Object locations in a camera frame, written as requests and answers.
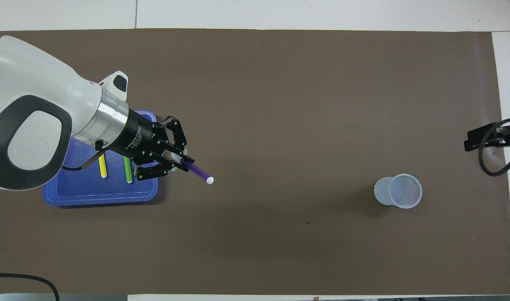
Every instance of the silver metal ring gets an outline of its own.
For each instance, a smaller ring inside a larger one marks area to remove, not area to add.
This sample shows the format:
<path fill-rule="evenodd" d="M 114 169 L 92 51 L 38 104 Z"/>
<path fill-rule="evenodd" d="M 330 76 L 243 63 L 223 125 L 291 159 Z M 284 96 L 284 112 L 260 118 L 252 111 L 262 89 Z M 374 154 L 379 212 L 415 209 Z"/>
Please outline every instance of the silver metal ring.
<path fill-rule="evenodd" d="M 129 118 L 129 105 L 102 88 L 101 102 L 88 124 L 73 137 L 83 143 L 95 145 L 103 140 L 103 147 L 114 142 L 125 128 Z"/>

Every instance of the black bracket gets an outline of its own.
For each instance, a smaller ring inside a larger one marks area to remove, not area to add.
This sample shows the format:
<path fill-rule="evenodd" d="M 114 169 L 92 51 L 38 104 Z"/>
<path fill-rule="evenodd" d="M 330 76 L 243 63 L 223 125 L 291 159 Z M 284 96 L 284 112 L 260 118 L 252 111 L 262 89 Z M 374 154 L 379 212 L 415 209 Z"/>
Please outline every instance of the black bracket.
<path fill-rule="evenodd" d="M 186 146 L 186 136 L 184 136 L 184 131 L 182 126 L 180 125 L 180 121 L 173 117 L 168 116 L 163 124 L 165 124 L 165 127 L 173 133 L 173 141 L 175 142 L 175 147 L 178 149 L 184 149 Z"/>
<path fill-rule="evenodd" d="M 480 147 L 480 141 L 487 131 L 495 126 L 496 123 L 490 123 L 472 131 L 467 132 L 468 139 L 464 142 L 464 150 L 471 152 Z M 510 147 L 510 125 L 497 128 L 488 138 L 485 147 Z"/>

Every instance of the cable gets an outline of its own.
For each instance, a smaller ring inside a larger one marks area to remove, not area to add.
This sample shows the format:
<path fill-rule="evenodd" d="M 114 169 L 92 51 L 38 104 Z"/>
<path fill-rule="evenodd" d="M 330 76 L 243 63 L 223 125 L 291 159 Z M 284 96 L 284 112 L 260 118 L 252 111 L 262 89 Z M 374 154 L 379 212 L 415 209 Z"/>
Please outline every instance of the cable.
<path fill-rule="evenodd" d="M 60 295 L 58 294 L 58 290 L 56 290 L 56 287 L 52 282 L 50 282 L 47 279 L 43 279 L 38 276 L 32 276 L 32 275 L 26 275 L 26 274 L 12 274 L 12 273 L 0 273 L 0 278 L 21 278 L 21 279 L 30 279 L 30 280 L 36 280 L 39 282 L 42 282 L 44 284 L 47 284 L 49 288 L 53 291 L 54 299 L 56 301 L 60 301 Z"/>
<path fill-rule="evenodd" d="M 482 141 L 480 141 L 480 148 L 478 148 L 478 161 L 480 162 L 480 166 L 481 166 L 482 170 L 484 171 L 484 173 L 487 173 L 491 177 L 497 177 L 497 176 L 503 175 L 505 172 L 507 172 L 510 169 L 510 161 L 505 166 L 503 166 L 503 168 L 500 169 L 499 171 L 492 172 L 487 169 L 487 166 L 485 166 L 485 163 L 483 162 L 483 148 L 485 148 L 485 143 L 487 142 L 488 137 L 494 131 L 496 131 L 497 128 L 499 128 L 500 126 L 502 126 L 503 124 L 506 124 L 508 122 L 510 122 L 510 118 L 508 118 L 506 120 L 502 120 L 501 122 L 494 124 L 494 126 L 489 128 L 489 130 L 485 133 L 485 135 L 482 138 Z"/>
<path fill-rule="evenodd" d="M 67 167 L 67 166 L 63 166 L 62 165 L 62 169 L 63 170 L 68 170 L 68 171 L 77 171 L 77 170 L 82 170 L 88 166 L 91 165 L 91 163 L 93 163 L 95 160 L 97 160 L 102 154 L 104 154 L 104 152 L 106 152 L 106 149 L 103 148 L 101 149 L 100 151 L 98 151 L 95 155 L 93 155 L 92 158 L 89 158 L 88 161 L 86 161 L 86 163 L 82 164 L 81 166 L 79 167 L 75 167 L 75 168 L 72 168 L 72 167 Z"/>

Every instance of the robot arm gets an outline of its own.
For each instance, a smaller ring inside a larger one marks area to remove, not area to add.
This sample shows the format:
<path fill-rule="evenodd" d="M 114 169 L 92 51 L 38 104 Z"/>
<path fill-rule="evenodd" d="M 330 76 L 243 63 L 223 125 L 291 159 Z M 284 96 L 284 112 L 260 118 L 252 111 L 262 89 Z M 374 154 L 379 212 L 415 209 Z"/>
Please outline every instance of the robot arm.
<path fill-rule="evenodd" d="M 62 167 L 69 139 L 131 158 L 139 180 L 185 165 L 179 120 L 150 122 L 129 109 L 127 76 L 117 71 L 99 84 L 22 40 L 0 37 L 0 189 L 25 190 L 49 181 Z M 166 129 L 173 133 L 172 143 Z M 140 165 L 159 162 L 150 168 Z"/>

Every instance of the plastic cup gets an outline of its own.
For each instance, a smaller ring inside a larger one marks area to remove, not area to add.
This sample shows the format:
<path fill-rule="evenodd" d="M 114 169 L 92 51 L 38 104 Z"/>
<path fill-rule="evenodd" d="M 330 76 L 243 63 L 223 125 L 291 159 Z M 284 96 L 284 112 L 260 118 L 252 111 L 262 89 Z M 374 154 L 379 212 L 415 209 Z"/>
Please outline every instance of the plastic cup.
<path fill-rule="evenodd" d="M 381 178 L 373 187 L 373 193 L 381 204 L 410 209 L 419 204 L 422 190 L 420 182 L 406 173 Z"/>

